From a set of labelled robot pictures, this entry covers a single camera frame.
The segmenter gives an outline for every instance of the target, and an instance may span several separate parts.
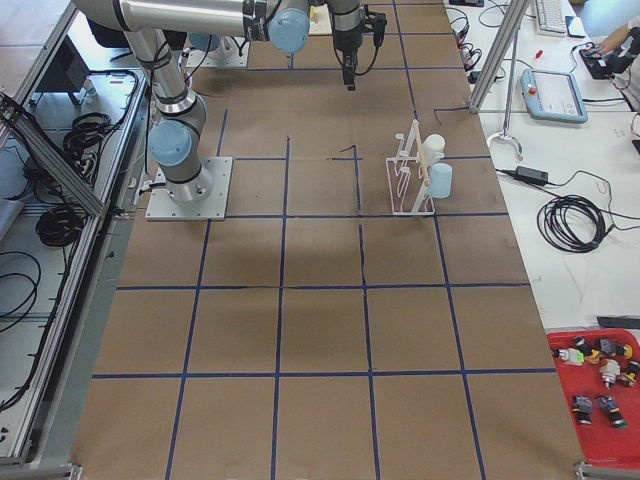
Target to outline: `white keyboard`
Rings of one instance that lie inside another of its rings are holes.
[[[561,0],[535,0],[536,30],[540,35],[564,37],[567,25],[562,14]]]

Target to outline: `person's arm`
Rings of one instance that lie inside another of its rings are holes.
[[[625,23],[611,35],[605,38],[600,45],[598,45],[598,52],[602,55],[609,53],[614,48],[618,48],[629,37],[629,26]]]

